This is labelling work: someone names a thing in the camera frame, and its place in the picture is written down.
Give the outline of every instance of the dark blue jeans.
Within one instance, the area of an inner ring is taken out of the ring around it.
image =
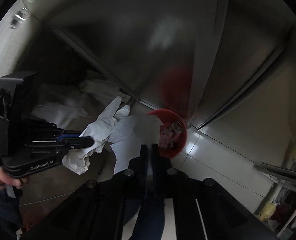
[[[138,211],[141,201],[127,201],[126,224]],[[160,240],[164,228],[164,199],[147,198],[141,203],[138,218],[129,240]]]
[[[0,190],[0,240],[16,240],[16,231],[22,224],[19,198],[11,198],[6,190]]]

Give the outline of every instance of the white tile floor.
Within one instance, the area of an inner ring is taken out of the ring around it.
[[[215,179],[252,213],[273,184],[250,160],[194,127],[188,129],[187,144],[171,163],[191,178]]]

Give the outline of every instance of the black bracket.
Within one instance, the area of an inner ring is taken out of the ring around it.
[[[0,166],[22,178],[58,166],[72,149],[93,145],[81,132],[57,128],[44,120],[22,119],[25,99],[36,73],[15,72],[0,79]]]
[[[154,197],[146,194],[148,156],[142,145],[128,169],[110,180],[86,182],[22,240],[121,239],[126,200]],[[152,146],[151,165],[155,196],[172,198],[177,240],[277,239],[215,180],[190,179],[172,168],[170,160],[159,155],[158,145]]]

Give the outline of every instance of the trash in bowl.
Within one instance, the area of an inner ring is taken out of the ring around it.
[[[170,126],[161,125],[159,147],[163,149],[177,147],[178,137],[182,131],[183,128],[178,121],[173,122]]]

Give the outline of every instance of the metal bar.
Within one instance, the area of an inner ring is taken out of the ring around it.
[[[259,163],[259,162],[255,162],[256,165],[259,165],[261,167],[263,167],[264,169],[267,169],[271,172],[275,172],[281,175],[285,175],[285,176],[289,176],[290,178],[296,179],[296,171],[292,171],[289,169],[285,169],[285,168],[281,168],[281,167],[277,167],[277,166],[273,166],[267,163]]]
[[[279,182],[279,184],[282,185],[282,187],[285,187],[287,189],[290,189],[290,190],[296,192],[296,185],[291,185],[289,182],[285,182],[285,183]]]
[[[186,120],[187,126],[189,126],[193,115],[197,110],[204,89],[207,85],[208,77],[210,75],[221,39],[221,34],[226,18],[227,5],[228,0],[217,0],[213,33],[203,33],[206,35],[205,37],[197,36],[196,39],[188,106],[188,119]]]
[[[80,53],[85,60],[87,60],[92,66],[101,71],[106,78],[119,85],[127,94],[132,96],[137,101],[140,101],[139,95],[137,95],[132,89],[130,89],[126,84],[121,82],[117,77],[110,73],[104,66],[102,66],[96,56],[91,52],[91,50],[84,44],[78,37],[70,33],[67,29],[56,29],[53,30],[59,38],[71,46],[75,51]]]
[[[261,166],[259,166],[259,165],[257,165],[257,164],[255,164],[254,166],[256,167],[256,169],[257,169],[258,171],[262,171],[262,172],[264,172],[264,173],[266,173],[266,174],[269,174],[269,175],[271,175],[271,176],[277,177],[277,178],[279,178],[279,179],[286,180],[286,181],[291,182],[292,184],[295,184],[295,185],[296,185],[296,179],[292,179],[292,178],[289,178],[289,177],[287,177],[287,176],[284,176],[284,175],[281,175],[281,174],[278,174],[278,173],[275,173],[275,172],[269,171],[269,170],[267,170],[267,169],[265,169],[265,168],[263,168],[263,167],[261,167]]]
[[[141,103],[141,104],[143,104],[143,105],[145,105],[145,106],[147,106],[147,107],[149,107],[149,108],[151,108],[153,110],[158,110],[158,108],[156,108],[156,107],[154,107],[154,106],[152,106],[152,105],[150,105],[150,104],[148,104],[148,103],[146,103],[144,101],[139,101],[139,103]]]
[[[268,179],[272,180],[274,183],[279,183],[278,179],[275,179],[273,176],[270,176],[262,171],[260,171],[261,174],[265,175]]]
[[[268,79],[275,77],[285,66],[281,64],[286,44],[280,44],[256,74],[223,107],[198,127],[198,130],[220,119],[249,99]]]
[[[203,233],[204,233],[205,240],[208,240],[208,236],[207,236],[206,228],[204,226],[204,222],[203,222],[203,218],[202,218],[202,215],[201,215],[201,211],[200,211],[198,200],[195,199],[195,202],[197,204],[197,208],[198,208],[198,212],[199,212],[199,216],[200,216],[200,220],[201,220],[201,224],[202,224],[202,228],[203,228]]]

